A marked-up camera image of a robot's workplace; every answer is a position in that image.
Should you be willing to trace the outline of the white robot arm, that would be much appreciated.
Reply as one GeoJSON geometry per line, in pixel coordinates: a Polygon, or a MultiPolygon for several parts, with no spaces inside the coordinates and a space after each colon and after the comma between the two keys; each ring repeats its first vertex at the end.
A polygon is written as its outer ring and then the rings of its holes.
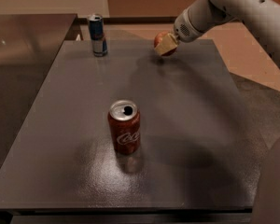
{"type": "Polygon", "coordinates": [[[238,20],[280,69],[280,5],[273,0],[196,0],[176,19],[173,30],[154,46],[160,55],[176,50],[212,28],[238,20]]]}

